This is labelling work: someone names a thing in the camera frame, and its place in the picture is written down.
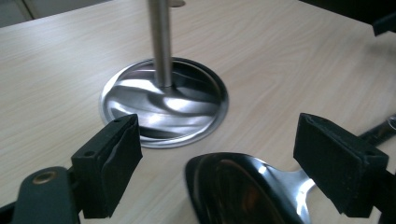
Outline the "steel utensil stand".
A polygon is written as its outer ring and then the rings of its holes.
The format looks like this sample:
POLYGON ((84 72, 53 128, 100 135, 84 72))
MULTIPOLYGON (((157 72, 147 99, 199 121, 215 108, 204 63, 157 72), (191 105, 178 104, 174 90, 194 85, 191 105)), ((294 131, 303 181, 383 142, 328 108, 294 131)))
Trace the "steel utensil stand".
POLYGON ((229 95, 208 67, 172 55, 171 0, 148 0, 153 57, 120 70, 104 86, 101 115, 110 122, 136 114, 143 147, 183 147, 223 122, 229 95))

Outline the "dark object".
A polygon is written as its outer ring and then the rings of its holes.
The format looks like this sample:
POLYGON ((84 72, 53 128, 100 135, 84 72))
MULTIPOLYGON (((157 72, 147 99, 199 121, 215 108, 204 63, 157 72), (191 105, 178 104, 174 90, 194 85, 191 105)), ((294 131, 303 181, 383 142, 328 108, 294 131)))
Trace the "dark object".
POLYGON ((375 36, 396 34, 396 0, 300 0, 315 7, 370 24, 375 36))

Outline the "steel spoon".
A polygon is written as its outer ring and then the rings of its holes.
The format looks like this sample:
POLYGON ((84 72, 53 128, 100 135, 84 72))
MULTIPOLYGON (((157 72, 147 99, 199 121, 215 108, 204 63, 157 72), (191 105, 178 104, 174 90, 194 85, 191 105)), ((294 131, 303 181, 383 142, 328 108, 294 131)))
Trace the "steel spoon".
MULTIPOLYGON (((396 114, 387 121, 390 139, 396 114)), ((311 224, 306 196, 318 186, 302 167, 284 172, 246 154, 220 152, 189 160, 185 179, 201 224, 311 224)), ((396 224, 396 174, 389 173, 389 216, 381 213, 379 224, 396 224)))

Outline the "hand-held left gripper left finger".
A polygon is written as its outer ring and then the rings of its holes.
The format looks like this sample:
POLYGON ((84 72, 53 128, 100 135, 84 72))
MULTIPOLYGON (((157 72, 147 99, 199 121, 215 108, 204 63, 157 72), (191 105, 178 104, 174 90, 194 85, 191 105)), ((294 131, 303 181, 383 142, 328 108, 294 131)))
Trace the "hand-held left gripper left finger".
POLYGON ((110 121, 72 156, 85 218, 113 215, 142 158, 136 114, 110 121))

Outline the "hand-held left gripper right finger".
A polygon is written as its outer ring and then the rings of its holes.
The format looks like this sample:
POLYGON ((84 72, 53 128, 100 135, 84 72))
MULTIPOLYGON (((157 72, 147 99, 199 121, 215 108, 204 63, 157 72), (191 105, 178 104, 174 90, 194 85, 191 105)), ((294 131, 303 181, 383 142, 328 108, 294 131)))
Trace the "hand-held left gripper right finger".
POLYGON ((301 114, 293 157, 337 211, 368 217, 377 208, 389 216, 389 156, 377 147, 389 140, 389 122, 359 136, 332 121, 301 114))

